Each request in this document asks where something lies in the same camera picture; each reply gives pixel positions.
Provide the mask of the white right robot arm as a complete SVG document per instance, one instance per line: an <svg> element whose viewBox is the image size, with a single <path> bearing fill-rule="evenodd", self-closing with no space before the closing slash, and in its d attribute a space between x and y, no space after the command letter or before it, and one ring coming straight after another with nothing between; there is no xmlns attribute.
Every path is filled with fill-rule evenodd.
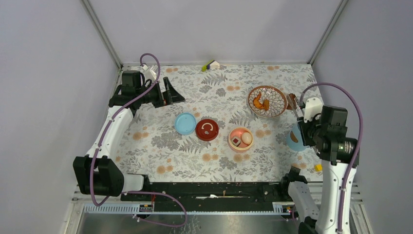
<svg viewBox="0 0 413 234"><path fill-rule="evenodd" d="M345 108L314 104L314 98L304 99L308 90L317 86L331 86L342 91L352 102L359 120L358 137L346 136ZM300 234L349 234L349 215L353 178L359 162L363 136L363 117L351 94L339 85L321 82L305 88L298 101L303 112L297 126L304 146L315 147L323 168L321 206L317 207L308 192L308 182L298 168L292 167L279 183L281 198L293 200L300 223Z"/></svg>

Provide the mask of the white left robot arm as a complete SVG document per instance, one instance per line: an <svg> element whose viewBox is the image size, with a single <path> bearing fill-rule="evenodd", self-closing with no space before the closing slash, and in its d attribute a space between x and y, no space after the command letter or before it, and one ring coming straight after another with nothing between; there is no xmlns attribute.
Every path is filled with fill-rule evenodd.
<svg viewBox="0 0 413 234"><path fill-rule="evenodd" d="M144 175L127 174L115 164L115 157L125 131L129 128L142 104L155 108L185 101L173 88L168 77L163 77L165 90L159 81L139 71L125 71L109 101L105 123L85 156L77 156L73 169L80 192L84 195L119 196L132 191L139 200L151 194Z"/></svg>

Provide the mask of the orange fried shrimp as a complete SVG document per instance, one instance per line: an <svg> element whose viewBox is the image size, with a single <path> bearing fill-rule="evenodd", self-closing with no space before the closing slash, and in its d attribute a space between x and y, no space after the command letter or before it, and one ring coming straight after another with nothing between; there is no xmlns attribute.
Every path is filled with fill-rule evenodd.
<svg viewBox="0 0 413 234"><path fill-rule="evenodd" d="M254 107L256 107L259 110L265 110L268 111L269 110L269 100L265 99L264 101L260 102L260 98L261 98L262 94L259 91L257 96L255 98L253 98L253 105Z"/></svg>
<svg viewBox="0 0 413 234"><path fill-rule="evenodd" d="M296 95L293 93L289 93L287 96L287 110L296 110L297 108L297 101L296 101Z"/></svg>

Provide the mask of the red round lid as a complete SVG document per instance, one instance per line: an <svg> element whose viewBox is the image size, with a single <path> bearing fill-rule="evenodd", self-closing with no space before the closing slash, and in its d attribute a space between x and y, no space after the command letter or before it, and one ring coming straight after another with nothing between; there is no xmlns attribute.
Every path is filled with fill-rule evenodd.
<svg viewBox="0 0 413 234"><path fill-rule="evenodd" d="M202 141L212 141L219 134L219 126L217 122L212 119L203 119L197 123L195 133Z"/></svg>

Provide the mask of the clear plastic tongs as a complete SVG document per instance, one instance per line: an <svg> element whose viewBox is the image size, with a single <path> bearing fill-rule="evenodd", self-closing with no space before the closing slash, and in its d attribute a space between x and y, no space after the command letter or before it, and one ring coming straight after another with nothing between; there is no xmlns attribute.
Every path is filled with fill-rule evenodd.
<svg viewBox="0 0 413 234"><path fill-rule="evenodd" d="M289 93L286 95L287 99L287 110L292 112L297 119L303 119L304 113L303 110L299 107L299 100L297 99L296 95L293 93Z"/></svg>

